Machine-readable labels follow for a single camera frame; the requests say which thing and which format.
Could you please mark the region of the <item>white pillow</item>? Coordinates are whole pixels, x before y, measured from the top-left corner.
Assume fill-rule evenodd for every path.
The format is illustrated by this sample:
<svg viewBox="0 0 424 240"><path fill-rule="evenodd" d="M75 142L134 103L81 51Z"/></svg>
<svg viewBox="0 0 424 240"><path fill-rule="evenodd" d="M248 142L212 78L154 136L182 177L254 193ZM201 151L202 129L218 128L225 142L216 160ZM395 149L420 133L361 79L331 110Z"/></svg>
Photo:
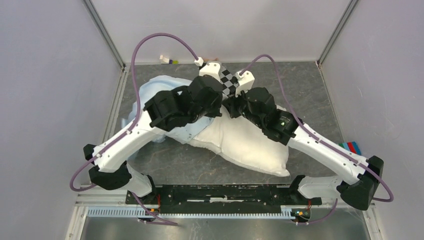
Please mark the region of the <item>white pillow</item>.
<svg viewBox="0 0 424 240"><path fill-rule="evenodd" d="M242 168L277 177L290 176L287 146L267 138L246 118L231 118L225 107L220 112L222 116L214 118L189 145L208 149Z"/></svg>

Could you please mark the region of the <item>light blue pillowcase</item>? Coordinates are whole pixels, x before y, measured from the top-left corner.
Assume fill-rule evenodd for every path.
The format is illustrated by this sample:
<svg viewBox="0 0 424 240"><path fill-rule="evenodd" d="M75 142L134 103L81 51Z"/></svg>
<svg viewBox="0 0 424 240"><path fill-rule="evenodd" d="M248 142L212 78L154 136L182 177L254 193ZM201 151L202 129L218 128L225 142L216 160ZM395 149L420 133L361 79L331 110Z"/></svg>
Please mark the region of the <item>light blue pillowcase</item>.
<svg viewBox="0 0 424 240"><path fill-rule="evenodd" d="M171 91L181 86L189 86L193 80L172 77L169 75L159 75L151 78L148 82L144 83L139 87L138 95L140 99L141 108L145 107L145 103L150 100L155 94L160 91ZM131 125L131 122L135 119L137 113L137 103L132 104L132 110L128 114L127 118L121 120L121 128L126 129ZM194 123L188 123L183 127L176 127L171 131L161 133L158 137L152 141L155 143L161 143L166 137L172 138L182 144L186 144L191 141L194 137L199 135L205 130L210 124L212 124L214 118L211 116L203 116Z"/></svg>

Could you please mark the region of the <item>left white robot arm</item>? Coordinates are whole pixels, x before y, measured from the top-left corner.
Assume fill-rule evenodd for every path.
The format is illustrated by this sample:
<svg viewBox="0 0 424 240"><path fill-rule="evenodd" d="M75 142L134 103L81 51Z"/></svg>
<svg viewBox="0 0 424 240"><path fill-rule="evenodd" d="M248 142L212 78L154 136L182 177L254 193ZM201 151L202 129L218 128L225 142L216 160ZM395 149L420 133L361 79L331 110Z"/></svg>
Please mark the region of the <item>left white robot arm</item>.
<svg viewBox="0 0 424 240"><path fill-rule="evenodd" d="M125 189L145 204L153 203L157 190L148 175L134 170L128 158L147 143L174 129L207 117L220 117L222 84L210 75L197 76L171 88L163 81L146 83L148 99L132 121L101 145L87 144L84 153L93 158L91 182L105 190Z"/></svg>

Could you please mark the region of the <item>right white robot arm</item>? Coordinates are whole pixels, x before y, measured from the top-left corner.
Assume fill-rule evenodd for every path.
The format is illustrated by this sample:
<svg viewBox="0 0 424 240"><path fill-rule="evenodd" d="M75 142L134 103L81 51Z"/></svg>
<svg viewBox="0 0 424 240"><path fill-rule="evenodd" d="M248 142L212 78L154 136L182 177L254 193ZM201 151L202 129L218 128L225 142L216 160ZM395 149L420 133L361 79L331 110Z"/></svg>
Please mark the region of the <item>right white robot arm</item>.
<svg viewBox="0 0 424 240"><path fill-rule="evenodd" d="M264 87L229 97L223 106L231 118L244 117L270 140L307 154L335 173L332 177L297 176L288 191L293 203L341 198L351 207L365 211L375 199L382 184L381 158L366 158L323 137L291 112L279 109Z"/></svg>

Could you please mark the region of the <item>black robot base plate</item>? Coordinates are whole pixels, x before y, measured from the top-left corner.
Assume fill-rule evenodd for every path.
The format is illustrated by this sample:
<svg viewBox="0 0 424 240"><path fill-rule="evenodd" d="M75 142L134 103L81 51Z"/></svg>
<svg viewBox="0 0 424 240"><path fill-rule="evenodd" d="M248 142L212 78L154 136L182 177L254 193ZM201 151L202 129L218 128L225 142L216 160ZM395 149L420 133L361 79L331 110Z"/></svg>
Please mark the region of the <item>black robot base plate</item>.
<svg viewBox="0 0 424 240"><path fill-rule="evenodd" d="M140 201L161 214L277 214L281 206L321 205L286 184L164 184Z"/></svg>

